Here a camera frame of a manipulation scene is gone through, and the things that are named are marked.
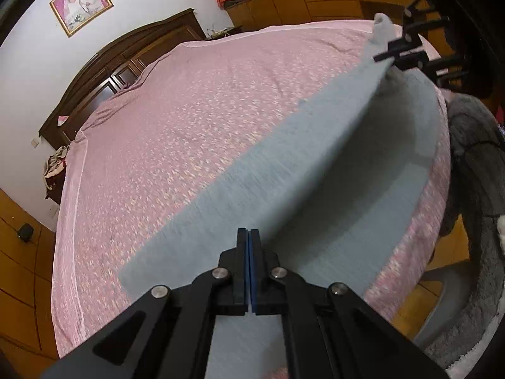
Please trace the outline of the grey fleece pants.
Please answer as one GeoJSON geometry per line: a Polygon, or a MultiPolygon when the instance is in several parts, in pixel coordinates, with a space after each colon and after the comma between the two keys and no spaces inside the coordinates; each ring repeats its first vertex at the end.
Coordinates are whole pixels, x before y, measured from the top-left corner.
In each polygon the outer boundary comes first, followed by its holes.
{"type": "Polygon", "coordinates": [[[236,157],[128,263],[161,378],[394,378],[442,371],[372,298],[413,227],[443,131],[442,101],[391,58],[387,15],[245,33],[201,48],[223,67],[227,111],[294,109],[236,157]],[[220,254],[257,229],[278,266],[282,313],[217,314],[220,254]]]}

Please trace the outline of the wooden low cabinet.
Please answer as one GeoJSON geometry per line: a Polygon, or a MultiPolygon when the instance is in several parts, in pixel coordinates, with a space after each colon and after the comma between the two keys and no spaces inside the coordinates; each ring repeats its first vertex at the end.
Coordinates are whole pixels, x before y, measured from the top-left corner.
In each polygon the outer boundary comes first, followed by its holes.
{"type": "Polygon", "coordinates": [[[238,0],[225,10],[244,32],[270,26],[299,25],[314,21],[371,20],[386,14],[402,24],[404,8],[413,0],[238,0]]]}

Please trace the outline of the pink floral bed cover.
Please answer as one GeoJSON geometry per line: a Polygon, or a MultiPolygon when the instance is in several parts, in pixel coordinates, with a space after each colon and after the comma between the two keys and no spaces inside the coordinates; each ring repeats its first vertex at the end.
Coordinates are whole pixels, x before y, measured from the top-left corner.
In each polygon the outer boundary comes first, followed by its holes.
{"type": "MultiPolygon", "coordinates": [[[[142,295],[127,290],[124,267],[224,171],[227,158],[294,109],[282,100],[227,111],[223,67],[229,55],[210,59],[201,53],[215,42],[180,44],[150,64],[131,87],[102,102],[70,145],[51,293],[61,356],[142,295]]],[[[446,105],[433,87],[442,101],[441,151],[413,227],[371,295],[391,319],[424,272],[447,198],[446,105]]]]}

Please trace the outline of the grey fluffy robe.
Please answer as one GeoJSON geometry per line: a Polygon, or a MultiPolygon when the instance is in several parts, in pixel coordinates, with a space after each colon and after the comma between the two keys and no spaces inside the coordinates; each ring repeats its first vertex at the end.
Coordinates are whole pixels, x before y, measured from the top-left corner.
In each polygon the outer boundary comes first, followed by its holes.
{"type": "Polygon", "coordinates": [[[441,234],[462,220],[469,257],[423,274],[442,290],[414,343],[450,378],[492,378],[504,360],[504,136],[468,95],[453,96],[448,118],[451,177],[441,234]]]}

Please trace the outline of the orange wooden wardrobe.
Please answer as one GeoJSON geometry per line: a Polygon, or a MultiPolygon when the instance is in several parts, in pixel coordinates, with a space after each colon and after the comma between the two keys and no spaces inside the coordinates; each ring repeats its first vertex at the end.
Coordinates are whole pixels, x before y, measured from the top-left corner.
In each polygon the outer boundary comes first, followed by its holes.
{"type": "Polygon", "coordinates": [[[58,360],[51,319],[55,233],[1,193],[1,377],[38,378],[58,360]],[[30,242],[17,230],[29,223],[30,242]]]}

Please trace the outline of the black wardrobe door knob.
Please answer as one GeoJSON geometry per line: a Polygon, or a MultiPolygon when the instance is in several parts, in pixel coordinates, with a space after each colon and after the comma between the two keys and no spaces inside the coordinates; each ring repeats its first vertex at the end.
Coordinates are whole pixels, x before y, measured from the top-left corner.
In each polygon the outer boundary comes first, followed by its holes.
{"type": "Polygon", "coordinates": [[[34,228],[29,223],[24,223],[18,230],[17,236],[23,242],[30,242],[34,234],[34,228]]]}

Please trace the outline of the clothes pile on nightstand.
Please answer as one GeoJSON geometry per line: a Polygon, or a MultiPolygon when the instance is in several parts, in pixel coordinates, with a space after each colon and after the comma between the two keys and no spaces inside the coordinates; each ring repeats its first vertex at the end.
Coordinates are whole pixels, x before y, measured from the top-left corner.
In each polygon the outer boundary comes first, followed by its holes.
{"type": "Polygon", "coordinates": [[[61,146],[45,163],[43,181],[45,184],[45,198],[56,204],[61,204],[62,190],[66,175],[66,158],[69,146],[61,146]]]}

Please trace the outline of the dark wooden headboard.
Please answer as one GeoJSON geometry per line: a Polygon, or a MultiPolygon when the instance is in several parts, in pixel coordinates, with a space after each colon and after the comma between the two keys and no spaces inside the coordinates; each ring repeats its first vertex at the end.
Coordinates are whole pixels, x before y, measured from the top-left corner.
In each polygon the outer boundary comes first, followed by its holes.
{"type": "Polygon", "coordinates": [[[69,144],[102,101],[134,84],[148,65],[179,44],[204,38],[192,8],[122,35],[78,72],[39,136],[55,149],[69,144]]]}

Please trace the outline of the framed wedding photo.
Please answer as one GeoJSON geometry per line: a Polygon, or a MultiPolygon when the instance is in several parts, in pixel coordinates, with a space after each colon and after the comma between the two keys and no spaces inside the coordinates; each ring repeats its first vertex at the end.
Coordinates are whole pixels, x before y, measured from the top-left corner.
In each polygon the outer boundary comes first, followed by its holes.
{"type": "Polygon", "coordinates": [[[90,21],[114,7],[111,0],[51,0],[50,8],[70,38],[90,21]]]}

